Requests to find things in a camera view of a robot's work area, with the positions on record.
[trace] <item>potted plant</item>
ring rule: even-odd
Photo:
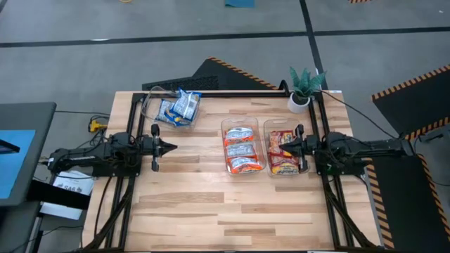
[[[294,92],[290,94],[288,108],[291,112],[301,113],[308,107],[313,92],[321,88],[323,81],[325,81],[325,72],[312,79],[311,72],[306,68],[303,70],[301,79],[292,67],[290,67],[289,72],[294,82]]]

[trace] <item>white paper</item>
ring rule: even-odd
[[[79,171],[61,172],[61,176],[69,176],[73,178],[85,178],[89,175],[83,174]],[[75,191],[84,195],[90,195],[94,186],[93,179],[65,179],[56,177],[53,186],[64,188],[66,190]],[[44,203],[41,208],[41,213],[50,214],[54,216],[64,217],[68,219],[78,220],[82,214],[80,209],[65,207],[51,203]]]

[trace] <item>artificial plant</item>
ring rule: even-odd
[[[303,69],[302,78],[300,79],[297,72],[290,67],[290,76],[294,82],[294,92],[300,98],[307,98],[321,88],[322,83],[325,81],[325,73],[316,75],[311,79],[311,72],[306,68]]]

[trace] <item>gray floor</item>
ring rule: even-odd
[[[450,21],[446,0],[372,0],[366,4],[307,0],[307,5],[314,30],[434,27]],[[223,0],[133,0],[131,4],[9,0],[0,13],[0,42],[281,31],[305,31],[298,0],[256,0],[253,9],[225,8]],[[328,71],[329,89],[343,90],[348,103],[393,134],[370,95],[450,61],[450,32],[316,40],[323,68]],[[273,84],[282,79],[290,83],[289,66],[314,70],[306,37],[0,48],[0,102],[52,100],[59,110],[109,112],[114,92],[139,90],[145,82],[191,76],[208,56]],[[357,138],[386,138],[351,110],[349,116]],[[88,140],[88,120],[85,115],[56,114],[43,155]],[[436,149],[444,150],[418,144],[418,150],[432,159],[436,181],[450,183],[450,175],[439,170],[442,161],[436,158]],[[45,167],[38,167],[37,176],[47,175]],[[438,188],[446,209],[449,188]],[[46,229],[60,223],[59,219],[46,221]],[[78,244],[79,231],[56,231],[43,238],[40,252],[68,251]]]

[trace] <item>wooden tabletop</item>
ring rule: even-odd
[[[117,92],[107,134],[126,131],[133,92]],[[342,99],[340,92],[333,93]],[[345,106],[324,96],[331,131],[352,135]],[[136,179],[125,250],[306,250],[332,249],[326,201],[312,157],[306,174],[272,178],[267,168],[258,174],[230,176],[225,167],[221,121],[243,115],[256,117],[260,133],[268,119],[294,118],[312,134],[308,111],[287,109],[287,98],[202,98],[195,128],[180,132],[159,123],[162,140],[178,145],[151,171],[151,157],[143,160]],[[160,100],[150,102],[155,115]],[[134,129],[139,114],[136,113]],[[319,127],[321,120],[316,106]],[[150,134],[147,119],[144,133]],[[379,244],[365,185],[354,176],[341,176],[349,215],[367,236]],[[84,224],[83,241],[94,235],[98,203],[107,178],[95,182]],[[99,229],[109,217],[115,189],[113,179],[101,207]],[[341,243],[345,244],[338,214]],[[121,218],[115,227],[117,245]]]

